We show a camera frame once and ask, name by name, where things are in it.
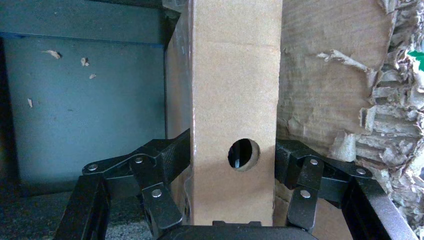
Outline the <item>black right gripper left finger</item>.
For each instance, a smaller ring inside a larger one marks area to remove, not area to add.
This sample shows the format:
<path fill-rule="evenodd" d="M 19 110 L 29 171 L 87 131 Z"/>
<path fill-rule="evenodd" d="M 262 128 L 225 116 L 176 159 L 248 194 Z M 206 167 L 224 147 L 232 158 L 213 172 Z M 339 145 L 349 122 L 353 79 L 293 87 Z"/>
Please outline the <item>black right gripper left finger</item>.
<path fill-rule="evenodd" d="M 155 239 L 181 224 L 170 185 L 190 164 L 190 131 L 153 139 L 131 153 L 88 163 L 72 191 L 56 240 L 103 240 L 111 202 L 137 197 Z"/>

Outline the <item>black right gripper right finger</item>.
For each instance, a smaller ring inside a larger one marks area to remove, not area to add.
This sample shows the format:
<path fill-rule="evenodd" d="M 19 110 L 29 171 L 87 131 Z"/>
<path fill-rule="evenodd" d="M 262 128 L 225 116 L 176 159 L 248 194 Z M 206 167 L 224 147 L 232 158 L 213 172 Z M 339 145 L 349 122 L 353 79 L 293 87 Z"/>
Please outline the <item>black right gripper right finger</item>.
<path fill-rule="evenodd" d="M 311 233 L 318 199 L 342 211 L 355 240 L 408 240 L 410 227 L 370 170 L 324 157 L 298 140 L 275 142 L 274 176 L 292 197 L 287 221 Z"/>

